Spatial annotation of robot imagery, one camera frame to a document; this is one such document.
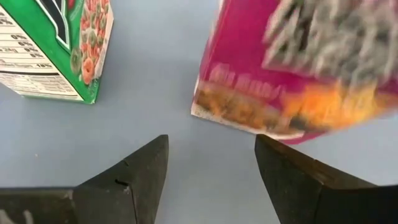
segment cereal box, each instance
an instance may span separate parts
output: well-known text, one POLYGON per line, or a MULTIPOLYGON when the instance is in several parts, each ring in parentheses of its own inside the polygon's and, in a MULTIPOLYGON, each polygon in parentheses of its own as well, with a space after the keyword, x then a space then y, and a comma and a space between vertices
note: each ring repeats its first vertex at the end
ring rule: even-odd
POLYGON ((0 83, 94 103, 112 24, 109 0, 0 0, 0 83))
POLYGON ((398 106, 395 1, 224 0, 192 115, 286 144, 398 106))

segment gray table surface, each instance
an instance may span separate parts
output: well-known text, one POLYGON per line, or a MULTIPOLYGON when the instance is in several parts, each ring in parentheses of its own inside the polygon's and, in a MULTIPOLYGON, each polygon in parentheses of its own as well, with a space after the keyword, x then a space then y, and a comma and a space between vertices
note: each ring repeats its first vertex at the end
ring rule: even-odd
MULTIPOLYGON (((217 4, 112 0, 95 105, 21 98, 0 86, 0 187, 77 185, 169 134, 157 223, 279 223, 254 135, 190 115, 217 4)), ((395 117, 378 119, 295 148, 376 184, 396 184, 397 125, 395 117)))

